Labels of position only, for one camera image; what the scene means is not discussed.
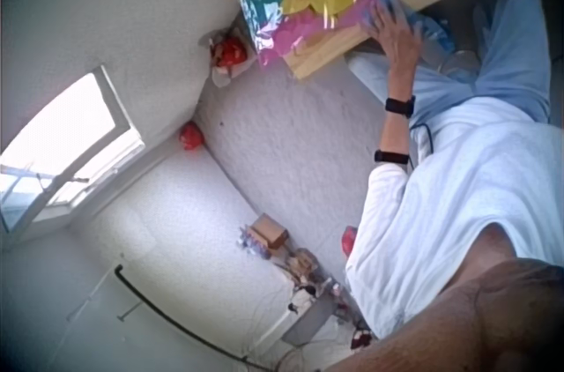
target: light blue pants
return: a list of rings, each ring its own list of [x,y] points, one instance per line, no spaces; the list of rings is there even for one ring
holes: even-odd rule
[[[534,121],[548,123],[551,62],[541,0],[496,0],[489,29],[479,30],[481,71],[463,83],[419,66],[413,86],[417,97],[411,126],[426,123],[472,97],[495,97],[510,103]],[[385,56],[353,52],[347,56],[351,71],[384,103],[388,97]]]

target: wire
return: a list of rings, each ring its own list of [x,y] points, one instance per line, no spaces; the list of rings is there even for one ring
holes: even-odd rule
[[[203,339],[202,337],[200,337],[199,335],[195,334],[194,332],[184,328],[184,326],[182,326],[181,324],[179,324],[178,322],[176,322],[172,317],[170,317],[169,315],[167,315],[165,312],[163,312],[161,309],[159,309],[155,304],[152,303],[152,301],[150,301],[149,299],[147,299],[143,294],[141,294],[141,292],[139,290],[137,290],[123,275],[122,275],[122,270],[123,270],[123,265],[119,264],[117,265],[117,267],[114,269],[114,274],[115,276],[134,294],[137,296],[137,298],[139,300],[142,300],[149,308],[152,309],[152,311],[154,311],[157,315],[159,315],[160,317],[162,317],[163,319],[165,319],[167,322],[169,322],[170,324],[172,324],[174,327],[176,327],[177,329],[179,329],[180,331],[184,332],[186,335],[188,335],[189,337],[195,339],[196,341],[202,343],[204,346],[209,347],[212,350],[215,350],[218,353],[223,354],[224,356],[228,357],[229,359],[233,359],[234,361],[239,361],[241,363],[244,363],[247,366],[250,366],[252,368],[256,368],[256,369],[260,369],[260,370],[264,370],[266,372],[272,372],[272,369],[270,368],[266,368],[264,366],[261,365],[257,365],[256,363],[252,363],[250,361],[247,361],[247,356],[243,356],[243,357],[238,357],[235,354],[229,353],[228,351],[224,350],[221,347],[218,347],[216,345],[214,345],[213,343],[209,342],[206,339]]]
[[[431,129],[426,123],[420,123],[419,125],[414,125],[410,128],[410,131],[416,130],[417,128],[425,127],[427,130],[427,136],[429,137],[429,145],[431,146],[431,154],[434,153],[434,144],[433,144],[433,134],[431,133]]]

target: white t-shirt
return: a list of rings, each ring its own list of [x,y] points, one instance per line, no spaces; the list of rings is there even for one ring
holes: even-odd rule
[[[370,175],[346,265],[352,295],[384,338],[428,306],[480,231],[500,224],[518,257],[564,266],[563,134],[492,98],[449,109],[414,136],[419,166]]]

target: window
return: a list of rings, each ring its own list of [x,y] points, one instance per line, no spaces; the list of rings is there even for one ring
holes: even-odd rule
[[[13,232],[56,207],[70,212],[143,148],[107,73],[96,68],[51,101],[2,153],[4,226]]]

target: black watch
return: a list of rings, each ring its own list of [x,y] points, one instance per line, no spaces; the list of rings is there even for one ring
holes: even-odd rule
[[[407,119],[412,117],[414,109],[415,109],[415,96],[412,96],[408,101],[400,101],[391,98],[388,98],[386,100],[386,110],[388,112],[403,115]]]
[[[409,155],[402,154],[402,153],[392,153],[392,152],[383,152],[382,150],[377,150],[374,153],[374,162],[388,162],[388,163],[397,163],[398,165],[407,165],[409,162]]]

